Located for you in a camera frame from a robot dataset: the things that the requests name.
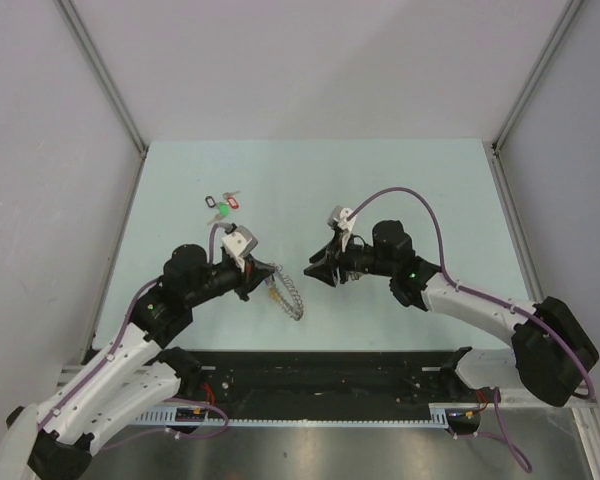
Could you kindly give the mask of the metal disc with keyrings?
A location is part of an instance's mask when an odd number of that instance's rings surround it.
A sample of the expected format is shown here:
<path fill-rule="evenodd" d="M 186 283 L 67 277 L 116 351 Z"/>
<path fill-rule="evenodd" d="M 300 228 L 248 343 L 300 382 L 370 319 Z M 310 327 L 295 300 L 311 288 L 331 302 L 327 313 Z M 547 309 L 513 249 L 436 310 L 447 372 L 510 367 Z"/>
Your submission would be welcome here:
<path fill-rule="evenodd" d="M 270 299 L 294 321 L 300 321 L 305 313 L 301 294 L 292 278 L 283 271 L 279 264 L 272 263 L 272 275 L 265 280 Z"/>

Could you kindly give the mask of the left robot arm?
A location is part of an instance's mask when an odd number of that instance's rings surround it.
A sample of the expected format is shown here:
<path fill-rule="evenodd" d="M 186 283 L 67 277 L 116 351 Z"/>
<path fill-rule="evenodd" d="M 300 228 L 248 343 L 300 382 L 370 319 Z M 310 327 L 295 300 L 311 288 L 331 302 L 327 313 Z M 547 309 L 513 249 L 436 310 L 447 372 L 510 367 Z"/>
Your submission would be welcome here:
<path fill-rule="evenodd" d="M 230 291 L 247 300 L 272 265 L 222 249 L 211 263 L 199 245 L 182 245 L 163 273 L 134 296 L 115 338 L 49 400 L 15 409 L 0 449 L 0 479 L 78 479 L 93 457 L 153 406 L 187 400 L 201 387 L 200 364 L 171 341 L 193 308 Z"/>

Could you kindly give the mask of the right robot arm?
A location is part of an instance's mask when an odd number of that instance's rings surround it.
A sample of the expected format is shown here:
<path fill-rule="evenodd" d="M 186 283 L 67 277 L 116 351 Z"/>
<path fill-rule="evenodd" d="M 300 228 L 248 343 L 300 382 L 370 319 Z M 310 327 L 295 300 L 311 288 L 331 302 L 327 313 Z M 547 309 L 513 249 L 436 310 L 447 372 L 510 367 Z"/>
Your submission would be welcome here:
<path fill-rule="evenodd" d="M 540 401 L 564 406 L 599 360 L 599 353 L 567 304 L 503 299 L 452 281 L 441 266 L 418 256 L 401 222 L 384 220 L 372 229 L 371 243 L 356 243 L 337 224 L 332 239 L 309 259 L 304 273 L 331 287 L 354 276 L 389 280 L 405 307 L 447 315 L 506 344 L 491 352 L 461 348 L 451 370 L 441 376 L 443 393 L 464 401 L 477 389 L 525 388 Z"/>

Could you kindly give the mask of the key with red tag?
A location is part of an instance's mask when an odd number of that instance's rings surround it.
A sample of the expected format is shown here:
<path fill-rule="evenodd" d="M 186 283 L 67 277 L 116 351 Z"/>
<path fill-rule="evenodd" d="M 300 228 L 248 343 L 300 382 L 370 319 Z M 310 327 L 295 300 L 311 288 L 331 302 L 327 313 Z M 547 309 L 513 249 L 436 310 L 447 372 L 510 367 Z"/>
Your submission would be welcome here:
<path fill-rule="evenodd" d="M 237 210 L 240 208 L 240 204 L 236 199 L 237 194 L 239 194 L 239 191 L 223 193 L 223 199 L 228 204 L 229 208 L 232 210 Z"/>

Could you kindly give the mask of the key with light-green tag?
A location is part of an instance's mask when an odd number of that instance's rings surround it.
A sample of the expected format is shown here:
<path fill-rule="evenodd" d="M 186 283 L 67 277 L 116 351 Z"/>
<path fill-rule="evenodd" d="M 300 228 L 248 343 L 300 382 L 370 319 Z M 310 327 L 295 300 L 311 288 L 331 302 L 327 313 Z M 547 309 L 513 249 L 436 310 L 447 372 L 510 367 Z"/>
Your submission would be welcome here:
<path fill-rule="evenodd" d="M 208 222 L 208 225 L 213 225 L 217 222 L 221 222 L 229 215 L 231 210 L 231 208 L 226 202 L 217 203 L 215 208 L 217 212 L 214 214 L 213 218 Z"/>

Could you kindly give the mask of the front aluminium crossbar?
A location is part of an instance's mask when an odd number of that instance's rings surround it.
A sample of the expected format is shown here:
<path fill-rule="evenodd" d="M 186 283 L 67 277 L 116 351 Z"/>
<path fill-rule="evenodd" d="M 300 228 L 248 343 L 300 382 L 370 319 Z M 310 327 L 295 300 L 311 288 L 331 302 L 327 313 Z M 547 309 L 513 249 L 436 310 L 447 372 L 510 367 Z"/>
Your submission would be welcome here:
<path fill-rule="evenodd" d="M 406 369 L 379 367 L 371 369 L 328 369 L 318 367 L 249 367 L 242 370 L 204 368 L 202 382 L 211 387 L 221 403 L 246 399 L 252 392 L 266 395 L 290 392 L 294 395 L 324 396 L 337 392 L 346 395 L 381 395 L 397 397 L 402 402 L 416 404 L 460 405 L 498 399 L 506 405 L 519 407 L 548 407 L 522 388 L 493 388 L 474 390 L 456 376 L 432 368 Z"/>

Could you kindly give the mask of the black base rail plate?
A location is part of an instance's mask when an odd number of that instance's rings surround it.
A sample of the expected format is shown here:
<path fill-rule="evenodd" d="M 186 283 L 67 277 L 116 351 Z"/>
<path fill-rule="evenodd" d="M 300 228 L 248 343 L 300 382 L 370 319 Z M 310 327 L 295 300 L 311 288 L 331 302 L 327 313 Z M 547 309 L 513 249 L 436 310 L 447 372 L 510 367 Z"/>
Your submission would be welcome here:
<path fill-rule="evenodd" d="M 232 420 L 422 420 L 434 403 L 481 409 L 489 387 L 467 387 L 453 372 L 459 355 L 434 352 L 195 351 L 199 385 Z"/>

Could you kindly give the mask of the right aluminium side rail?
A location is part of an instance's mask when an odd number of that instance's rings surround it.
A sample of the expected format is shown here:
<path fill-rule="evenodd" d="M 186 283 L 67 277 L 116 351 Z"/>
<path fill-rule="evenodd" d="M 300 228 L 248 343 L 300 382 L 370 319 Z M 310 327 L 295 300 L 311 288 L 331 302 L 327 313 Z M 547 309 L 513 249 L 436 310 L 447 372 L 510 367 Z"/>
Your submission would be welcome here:
<path fill-rule="evenodd" d="M 528 239 L 499 152 L 489 142 L 483 142 L 482 145 L 522 272 L 525 288 L 532 300 L 544 300 L 546 295 L 532 258 Z"/>

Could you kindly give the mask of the left aluminium frame post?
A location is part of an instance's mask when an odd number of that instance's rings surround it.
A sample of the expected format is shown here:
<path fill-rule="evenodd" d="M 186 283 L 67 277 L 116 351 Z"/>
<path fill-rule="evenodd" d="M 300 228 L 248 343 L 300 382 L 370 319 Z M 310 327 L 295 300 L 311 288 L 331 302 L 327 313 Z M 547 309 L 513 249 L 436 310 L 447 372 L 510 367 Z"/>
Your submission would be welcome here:
<path fill-rule="evenodd" d="M 107 67 L 99 48 L 89 29 L 82 19 L 75 2 L 70 0 L 54 0 L 60 17 L 64 21 L 70 35 L 80 50 L 87 67 L 99 85 L 107 103 L 122 126 L 127 138 L 141 158 L 146 157 L 148 145 L 133 119 L 131 112 L 119 90 L 109 68 Z"/>

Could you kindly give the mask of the aluminium frame post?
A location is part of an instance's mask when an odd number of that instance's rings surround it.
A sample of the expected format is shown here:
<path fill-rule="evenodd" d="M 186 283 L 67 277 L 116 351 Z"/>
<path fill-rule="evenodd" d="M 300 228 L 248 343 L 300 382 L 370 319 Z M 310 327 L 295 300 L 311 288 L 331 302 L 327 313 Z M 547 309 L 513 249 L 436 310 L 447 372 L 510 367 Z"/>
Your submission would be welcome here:
<path fill-rule="evenodd" d="M 107 103 L 122 126 L 127 138 L 141 158 L 146 157 L 148 145 L 133 119 L 131 112 L 119 90 L 109 68 L 107 67 L 99 48 L 89 29 L 82 19 L 75 2 L 70 0 L 54 0 L 60 17 L 64 21 L 70 35 L 80 50 L 87 67 L 99 85 Z"/>
<path fill-rule="evenodd" d="M 509 109 L 502 126 L 491 141 L 491 148 L 496 154 L 499 154 L 505 146 L 587 5 L 588 1 L 585 0 L 569 0 L 566 2 L 549 37 L 527 75 L 520 92 Z"/>

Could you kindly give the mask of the right aluminium frame post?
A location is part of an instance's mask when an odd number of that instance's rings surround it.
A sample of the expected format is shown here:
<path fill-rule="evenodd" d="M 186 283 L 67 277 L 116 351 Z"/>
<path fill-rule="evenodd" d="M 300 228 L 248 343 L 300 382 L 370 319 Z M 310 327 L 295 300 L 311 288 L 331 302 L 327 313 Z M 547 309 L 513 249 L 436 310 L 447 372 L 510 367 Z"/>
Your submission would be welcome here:
<path fill-rule="evenodd" d="M 502 126 L 491 141 L 491 148 L 496 154 L 499 154 L 505 146 L 587 5 L 588 1 L 585 0 L 569 0 L 566 2 L 549 37 L 527 75 L 520 92 L 509 109 Z"/>

